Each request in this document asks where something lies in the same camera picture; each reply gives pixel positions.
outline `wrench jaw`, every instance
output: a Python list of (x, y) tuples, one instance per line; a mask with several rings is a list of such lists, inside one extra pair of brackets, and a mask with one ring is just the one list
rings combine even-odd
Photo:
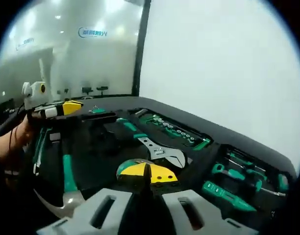
[(148, 148), (150, 160), (166, 159), (178, 168), (185, 167), (186, 159), (183, 152), (179, 149), (160, 146), (146, 137), (138, 140)]
[(185, 167), (185, 163), (186, 163), (185, 158), (179, 159), (178, 157), (170, 156), (170, 157), (166, 157), (166, 160), (168, 160), (170, 163), (172, 163), (173, 165), (179, 168)]

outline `person's arm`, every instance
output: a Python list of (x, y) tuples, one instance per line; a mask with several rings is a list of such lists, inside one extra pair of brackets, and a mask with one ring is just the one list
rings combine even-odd
[(31, 140), (32, 135), (33, 131), (26, 116), (22, 123), (13, 129), (10, 148), (9, 138), (11, 136), (11, 132), (0, 137), (0, 162), (5, 162), (9, 153), (27, 144), (28, 141)]

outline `white device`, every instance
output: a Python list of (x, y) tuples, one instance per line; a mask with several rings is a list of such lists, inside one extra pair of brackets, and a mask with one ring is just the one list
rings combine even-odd
[(24, 82), (22, 95), (26, 110), (46, 104), (49, 101), (45, 82), (34, 82), (32, 85), (29, 82)]

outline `white wall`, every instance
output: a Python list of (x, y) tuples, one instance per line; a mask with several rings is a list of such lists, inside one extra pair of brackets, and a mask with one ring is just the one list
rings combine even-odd
[(300, 56), (259, 0), (152, 0), (140, 96), (287, 156), (300, 169)]

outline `ceiling light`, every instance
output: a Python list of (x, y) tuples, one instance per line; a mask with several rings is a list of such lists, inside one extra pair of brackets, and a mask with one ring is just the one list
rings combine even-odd
[(123, 35), (125, 32), (125, 28), (123, 26), (119, 26), (116, 28), (116, 34), (118, 34), (119, 36)]
[(10, 39), (13, 39), (14, 36), (15, 36), (15, 32), (16, 32), (16, 27), (14, 26), (14, 27), (12, 28), (12, 30), (10, 31), (8, 37), (9, 37)]
[(104, 30), (104, 28), (105, 28), (104, 21), (99, 21), (95, 26), (95, 30)]
[(107, 0), (105, 1), (105, 10), (111, 14), (120, 10), (124, 5), (124, 0)]
[(32, 29), (32, 27), (34, 26), (36, 22), (36, 14), (33, 11), (30, 11), (25, 19), (25, 27), (26, 30), (30, 30)]
[(52, 0), (52, 2), (53, 2), (54, 4), (59, 4), (59, 3), (61, 2), (61, 0)]

